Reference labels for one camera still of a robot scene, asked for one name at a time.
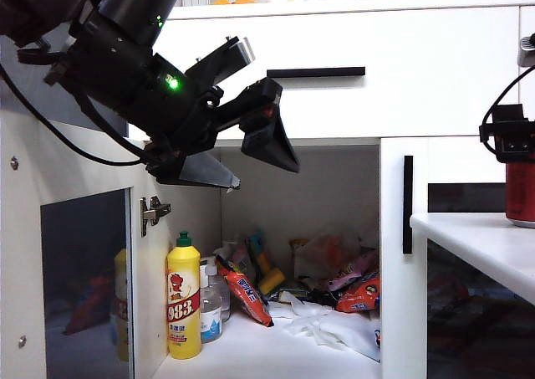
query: black cable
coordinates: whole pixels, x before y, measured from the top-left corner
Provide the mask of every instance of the black cable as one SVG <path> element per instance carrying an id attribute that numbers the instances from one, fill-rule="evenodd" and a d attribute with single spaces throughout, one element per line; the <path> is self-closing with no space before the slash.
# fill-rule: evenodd
<path id="1" fill-rule="evenodd" d="M 62 134 L 55 126 L 50 123 L 41 113 L 37 111 L 35 107 L 29 102 L 26 97 L 21 93 L 20 90 L 18 90 L 17 86 L 13 83 L 11 78 L 8 75 L 8 72 L 3 68 L 2 64 L 0 64 L 0 76 L 2 76 L 3 80 L 6 82 L 6 85 L 8 85 L 8 88 L 13 92 L 13 94 L 17 97 L 17 99 L 28 109 L 32 115 L 37 118 L 44 126 L 46 126 L 60 141 L 62 141 L 71 151 L 75 151 L 79 155 L 90 159 L 91 161 L 96 161 L 100 164 L 105 164 L 106 166 L 135 166 L 137 164 L 141 164 L 142 160 L 136 160 L 136 161 L 109 161 L 105 159 L 101 159 L 100 157 L 93 156 L 89 154 L 86 151 L 83 151 L 79 147 L 77 147 L 73 142 L 71 142 L 69 139 L 67 139 L 64 134 Z"/>
<path id="2" fill-rule="evenodd" d="M 487 120 L 488 120 L 488 117 L 490 117 L 491 113 L 492 113 L 492 108 L 496 105 L 498 105 L 500 103 L 500 101 L 502 101 L 502 99 L 506 96 L 506 94 L 509 92 L 509 90 L 512 89 L 512 87 L 514 85 L 516 85 L 518 82 L 520 82 L 522 79 L 524 79 L 526 77 L 526 75 L 530 74 L 531 72 L 533 72 L 535 70 L 535 65 L 532 65 L 531 67 L 529 67 L 528 69 L 526 69 L 524 72 L 522 72 L 520 75 L 518 75 L 518 77 L 516 77 L 504 90 L 503 92 L 497 97 L 497 99 L 494 101 L 494 103 L 492 103 L 492 106 L 490 109 L 488 109 L 488 111 L 486 112 L 485 116 L 483 116 L 483 122 L 481 123 L 481 125 L 485 125 L 487 123 Z M 492 147 L 488 144 L 488 140 L 482 142 L 483 145 L 485 145 L 485 147 L 493 154 L 496 154 L 496 150 L 495 149 L 492 149 Z"/>
<path id="3" fill-rule="evenodd" d="M 138 156 L 143 162 L 150 161 L 154 164 L 161 164 L 162 161 L 157 157 L 151 155 L 149 152 L 140 149 L 136 145 L 127 141 L 119 132 L 115 130 L 111 124 L 100 115 L 100 113 L 95 109 L 93 103 L 89 97 L 82 91 L 82 89 L 77 85 L 63 85 L 65 90 L 67 90 L 76 100 L 76 103 L 80 106 L 82 112 L 89 117 L 90 120 L 94 122 L 105 134 L 107 134 L 111 139 L 117 142 L 119 145 L 124 147 L 130 153 Z"/>

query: robotic arm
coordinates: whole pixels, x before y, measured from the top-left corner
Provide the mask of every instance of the robotic arm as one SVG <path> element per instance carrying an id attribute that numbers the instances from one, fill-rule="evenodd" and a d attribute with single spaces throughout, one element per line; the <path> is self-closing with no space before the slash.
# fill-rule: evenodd
<path id="1" fill-rule="evenodd" d="M 181 72 L 154 45 L 176 0 L 0 0 L 0 34 L 19 47 L 25 64 L 50 64 L 45 77 L 59 84 L 100 128 L 146 164 L 164 184 L 237 187 L 239 181 L 205 151 L 219 132 L 239 125 L 242 152 L 274 166 L 298 172 L 299 163 L 279 113 L 282 88 L 265 78 L 235 100 L 220 105 L 217 86 L 250 64 L 247 40 L 227 38 L 211 54 Z M 41 39 L 71 22 L 72 40 L 61 53 L 50 53 Z M 109 106 L 151 139 L 145 149 L 115 132 L 90 98 Z"/>

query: white countertop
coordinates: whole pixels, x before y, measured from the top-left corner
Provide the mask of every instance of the white countertop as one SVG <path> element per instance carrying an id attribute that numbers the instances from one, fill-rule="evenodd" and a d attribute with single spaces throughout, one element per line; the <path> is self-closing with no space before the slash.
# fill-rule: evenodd
<path id="1" fill-rule="evenodd" d="M 380 378 L 380 364 L 350 350 L 318 346 L 312 337 L 292 336 L 276 319 L 264 327 L 240 310 L 223 325 L 223 334 L 190 360 L 168 356 L 153 379 L 326 379 Z"/>
<path id="2" fill-rule="evenodd" d="M 417 213 L 410 226 L 535 304 L 535 229 L 503 213 Z"/>
<path id="3" fill-rule="evenodd" d="M 312 13 L 354 13 L 426 8 L 469 8 L 535 5 L 535 0 L 316 0 L 175 7 L 169 20 L 259 17 Z"/>

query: yellow bottle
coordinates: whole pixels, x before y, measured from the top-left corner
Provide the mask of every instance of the yellow bottle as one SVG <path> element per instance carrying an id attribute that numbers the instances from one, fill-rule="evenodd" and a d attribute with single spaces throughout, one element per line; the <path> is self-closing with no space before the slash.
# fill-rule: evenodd
<path id="1" fill-rule="evenodd" d="M 128 361 L 128 276 L 126 274 L 126 248 L 122 248 L 115 261 L 115 328 L 117 330 L 117 356 Z"/>
<path id="2" fill-rule="evenodd" d="M 167 255 L 167 345 L 179 360 L 201 352 L 200 259 L 187 231 L 182 231 Z"/>

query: red snack bag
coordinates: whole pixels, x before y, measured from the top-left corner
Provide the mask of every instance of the red snack bag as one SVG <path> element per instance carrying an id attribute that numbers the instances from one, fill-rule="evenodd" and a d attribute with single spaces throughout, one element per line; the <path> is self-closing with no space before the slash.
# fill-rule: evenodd
<path id="1" fill-rule="evenodd" d="M 253 319 L 264 326 L 273 326 L 271 316 L 266 311 L 262 299 L 245 274 L 234 269 L 219 256 L 217 257 L 217 271 L 227 279 L 228 288 L 242 302 L 242 308 Z"/>
<path id="2" fill-rule="evenodd" d="M 360 312 L 374 310 L 379 306 L 380 275 L 372 273 L 352 284 L 340 297 L 336 310 L 339 312 Z"/>

